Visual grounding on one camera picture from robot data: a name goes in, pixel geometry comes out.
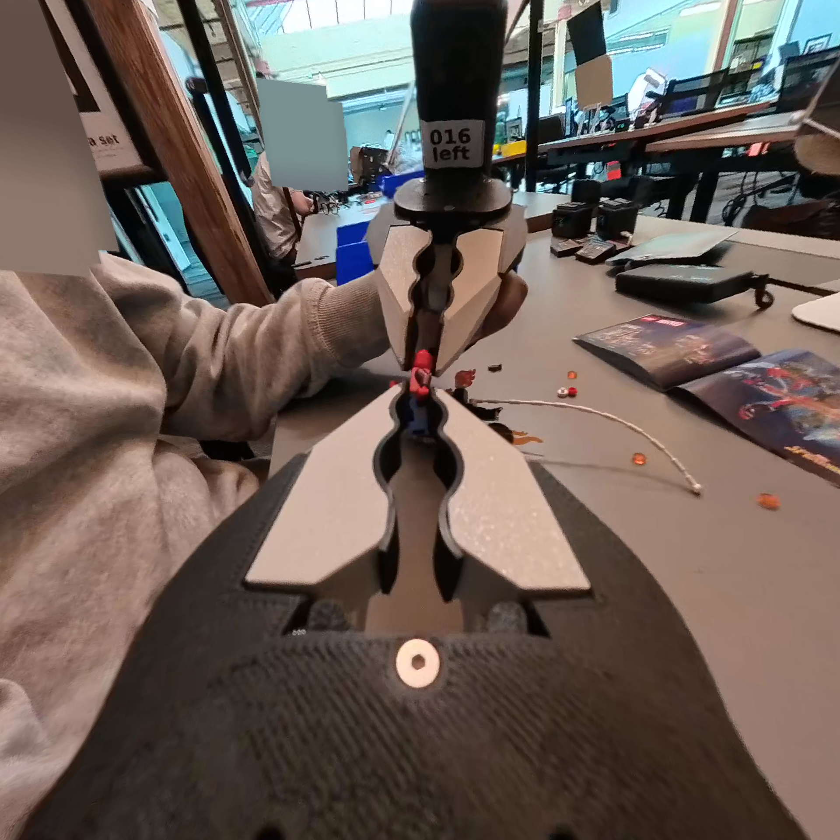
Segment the black floor lamp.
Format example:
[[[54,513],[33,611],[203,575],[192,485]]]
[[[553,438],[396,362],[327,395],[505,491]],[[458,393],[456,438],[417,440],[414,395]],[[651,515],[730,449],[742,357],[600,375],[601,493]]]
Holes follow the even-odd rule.
[[[530,1],[528,6],[528,117],[524,157],[524,185],[527,193],[535,193],[539,159],[544,1]]]

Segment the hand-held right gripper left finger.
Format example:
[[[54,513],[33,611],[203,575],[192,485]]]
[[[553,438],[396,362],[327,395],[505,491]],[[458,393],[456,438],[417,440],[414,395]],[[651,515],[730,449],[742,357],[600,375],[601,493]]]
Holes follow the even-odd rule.
[[[245,575],[251,589],[365,614],[398,568],[391,483],[402,464],[403,385],[394,385],[304,458]]]

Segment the black and tan hanging board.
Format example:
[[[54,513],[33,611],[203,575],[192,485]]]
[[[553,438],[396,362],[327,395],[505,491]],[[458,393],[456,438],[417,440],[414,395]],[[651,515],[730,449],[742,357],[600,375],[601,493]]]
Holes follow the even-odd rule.
[[[613,99],[613,63],[606,50],[602,3],[574,7],[567,29],[574,54],[578,109],[608,105]]]

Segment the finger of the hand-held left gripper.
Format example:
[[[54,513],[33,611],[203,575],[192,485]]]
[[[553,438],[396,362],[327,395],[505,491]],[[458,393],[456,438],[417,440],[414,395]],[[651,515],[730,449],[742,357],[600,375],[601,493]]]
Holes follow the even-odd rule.
[[[412,368],[417,350],[417,314],[421,305],[415,298],[423,278],[419,260],[432,246],[430,231],[411,225],[392,226],[375,270],[387,337],[403,370]]]
[[[457,361],[480,330],[501,287],[499,263],[504,234],[478,228],[457,237],[453,254],[458,264],[446,283],[434,286],[437,314],[435,373]]]

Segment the grey flat pouch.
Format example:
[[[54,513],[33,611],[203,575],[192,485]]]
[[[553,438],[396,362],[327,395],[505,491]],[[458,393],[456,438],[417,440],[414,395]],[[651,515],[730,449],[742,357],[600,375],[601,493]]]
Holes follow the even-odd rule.
[[[657,263],[681,263],[698,259],[727,242],[737,233],[733,227],[711,226],[708,230],[666,234],[627,248],[608,258],[608,266],[636,266]]]

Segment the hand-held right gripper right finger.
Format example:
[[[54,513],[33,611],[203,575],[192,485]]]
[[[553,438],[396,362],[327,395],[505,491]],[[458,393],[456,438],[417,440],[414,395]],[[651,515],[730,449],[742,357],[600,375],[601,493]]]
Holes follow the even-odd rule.
[[[445,602],[485,614],[499,602],[578,599],[592,585],[528,461],[445,391],[434,393],[434,577]]]

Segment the framed black white marker sign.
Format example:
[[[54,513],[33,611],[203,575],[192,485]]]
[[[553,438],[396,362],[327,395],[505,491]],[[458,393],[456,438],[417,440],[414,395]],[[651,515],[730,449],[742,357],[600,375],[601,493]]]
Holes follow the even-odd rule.
[[[101,179],[155,173],[152,152],[83,3],[40,5]]]

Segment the wooden post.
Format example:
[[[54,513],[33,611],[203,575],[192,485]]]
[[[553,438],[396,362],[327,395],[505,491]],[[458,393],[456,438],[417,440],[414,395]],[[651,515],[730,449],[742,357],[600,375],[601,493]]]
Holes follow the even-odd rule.
[[[83,4],[182,206],[205,268],[229,302],[273,302],[151,12],[138,1]]]

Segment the red blue lego minifigure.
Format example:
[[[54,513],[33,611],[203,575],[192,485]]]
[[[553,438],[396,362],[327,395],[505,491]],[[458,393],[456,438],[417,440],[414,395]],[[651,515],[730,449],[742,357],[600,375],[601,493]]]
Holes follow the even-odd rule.
[[[429,350],[419,350],[413,360],[408,382],[406,429],[417,440],[432,440],[429,431],[428,407],[433,392],[435,358]]]

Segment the brown background desk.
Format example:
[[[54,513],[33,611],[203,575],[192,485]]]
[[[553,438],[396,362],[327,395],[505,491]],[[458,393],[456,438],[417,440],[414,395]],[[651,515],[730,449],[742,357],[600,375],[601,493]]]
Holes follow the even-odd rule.
[[[674,168],[667,217],[681,219],[686,199],[694,193],[689,220],[705,223],[722,173],[796,172],[791,151],[760,154],[726,154],[726,150],[791,144],[804,110],[775,112],[767,102],[652,123],[626,132],[598,132],[541,143],[535,163],[529,150],[504,154],[494,161],[524,177],[525,190],[546,181],[561,167],[583,171],[591,163],[617,162],[624,175],[635,174],[653,162],[665,161]]]

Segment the person's grey hoodie torso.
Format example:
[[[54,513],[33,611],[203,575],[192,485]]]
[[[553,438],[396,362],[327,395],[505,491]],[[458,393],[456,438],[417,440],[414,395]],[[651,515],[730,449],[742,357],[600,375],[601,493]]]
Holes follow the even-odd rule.
[[[182,295],[115,257],[2,271],[2,838],[77,754],[153,599],[256,488],[161,440]]]

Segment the person's left hand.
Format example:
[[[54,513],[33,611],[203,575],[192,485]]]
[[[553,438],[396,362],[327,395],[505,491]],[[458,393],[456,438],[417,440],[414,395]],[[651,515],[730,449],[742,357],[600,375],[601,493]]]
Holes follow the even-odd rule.
[[[497,299],[490,307],[472,343],[489,338],[506,328],[517,316],[529,294],[529,286],[517,271],[510,270],[500,279]]]

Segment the black lego motorcycle with rider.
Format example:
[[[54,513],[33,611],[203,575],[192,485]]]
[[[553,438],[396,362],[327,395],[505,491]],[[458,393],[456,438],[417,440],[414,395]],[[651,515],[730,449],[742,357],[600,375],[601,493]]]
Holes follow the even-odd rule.
[[[470,401],[468,389],[472,386],[476,377],[476,370],[462,370],[455,373],[455,387],[448,389],[454,400],[466,409],[468,409],[479,420],[492,428],[500,436],[502,436],[509,443],[513,444],[515,441],[514,433],[508,426],[500,422],[499,414],[501,408],[483,407]]]

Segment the silver laptop stand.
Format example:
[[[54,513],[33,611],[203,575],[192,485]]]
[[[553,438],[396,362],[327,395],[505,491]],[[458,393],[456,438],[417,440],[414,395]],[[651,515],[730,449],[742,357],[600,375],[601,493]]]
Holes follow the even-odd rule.
[[[804,114],[794,140],[796,160],[817,175],[839,176],[839,130]],[[839,334],[839,292],[795,307],[791,315],[805,326]]]

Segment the black metal stand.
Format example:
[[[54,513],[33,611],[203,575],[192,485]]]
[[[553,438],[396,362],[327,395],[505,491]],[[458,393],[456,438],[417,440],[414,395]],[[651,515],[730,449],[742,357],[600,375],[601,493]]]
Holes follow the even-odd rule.
[[[213,49],[207,36],[205,22],[196,1],[178,1],[182,21],[190,37],[201,68],[209,97],[224,137],[225,160],[234,167],[234,172],[244,189],[252,186],[252,167],[245,146],[241,140],[235,117],[228,101],[227,92],[217,67]]]

